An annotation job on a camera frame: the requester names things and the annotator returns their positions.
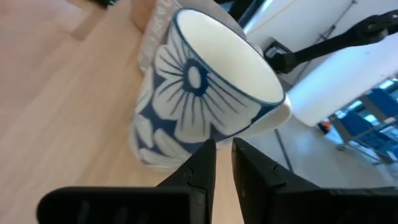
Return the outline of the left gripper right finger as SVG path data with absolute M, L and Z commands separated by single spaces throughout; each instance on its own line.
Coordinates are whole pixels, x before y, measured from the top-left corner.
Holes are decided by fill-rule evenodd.
M 398 187 L 320 187 L 241 138 L 232 165 L 244 224 L 398 224 Z

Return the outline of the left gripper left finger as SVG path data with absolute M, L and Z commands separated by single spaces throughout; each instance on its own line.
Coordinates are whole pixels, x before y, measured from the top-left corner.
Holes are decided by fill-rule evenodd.
M 206 140 L 155 187 L 62 187 L 44 195 L 39 224 L 211 224 L 216 143 Z

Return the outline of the cart with blue bins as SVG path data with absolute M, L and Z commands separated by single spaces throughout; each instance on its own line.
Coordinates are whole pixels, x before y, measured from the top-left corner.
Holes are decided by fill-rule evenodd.
M 376 164 L 398 163 L 398 79 L 386 80 L 329 116 L 342 143 Z

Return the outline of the blue white flower mug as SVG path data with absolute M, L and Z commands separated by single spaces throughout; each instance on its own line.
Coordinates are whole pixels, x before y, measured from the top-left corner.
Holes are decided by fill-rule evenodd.
M 277 129 L 292 115 L 271 66 L 243 37 L 204 12 L 177 10 L 144 75 L 129 142 L 145 165 L 175 170 L 207 140 Z

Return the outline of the orange object on floor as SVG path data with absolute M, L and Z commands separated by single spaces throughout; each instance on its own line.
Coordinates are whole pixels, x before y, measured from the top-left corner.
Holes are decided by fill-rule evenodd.
M 331 130 L 331 123 L 329 121 L 321 121 L 317 123 L 317 126 L 324 135 L 328 134 Z

